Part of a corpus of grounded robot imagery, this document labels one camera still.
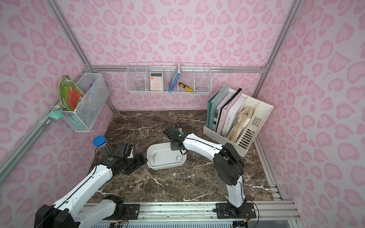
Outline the white plastic storage box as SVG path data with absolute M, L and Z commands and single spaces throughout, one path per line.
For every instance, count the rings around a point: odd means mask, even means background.
M 153 163 L 151 156 L 157 153 Z M 153 144 L 147 149 L 147 165 L 153 170 L 169 169 L 182 166 L 187 159 L 187 155 L 182 155 L 180 151 L 172 151 L 170 142 Z

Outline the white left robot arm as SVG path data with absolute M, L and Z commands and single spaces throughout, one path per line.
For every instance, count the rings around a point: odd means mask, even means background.
M 104 219 L 128 221 L 131 216 L 124 201 L 107 195 L 98 205 L 87 211 L 82 208 L 106 182 L 122 173 L 131 175 L 148 159 L 135 154 L 130 143 L 121 142 L 110 154 L 103 156 L 93 170 L 69 193 L 51 206 L 44 204 L 35 215 L 36 228 L 90 228 Z

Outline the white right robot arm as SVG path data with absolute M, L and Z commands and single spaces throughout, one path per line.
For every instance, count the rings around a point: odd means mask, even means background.
M 218 177 L 227 186 L 228 203 L 235 209 L 243 208 L 246 204 L 244 162 L 231 143 L 212 143 L 193 133 L 180 132 L 174 126 L 168 126 L 163 133 L 170 140 L 173 151 L 193 151 L 211 160 Z

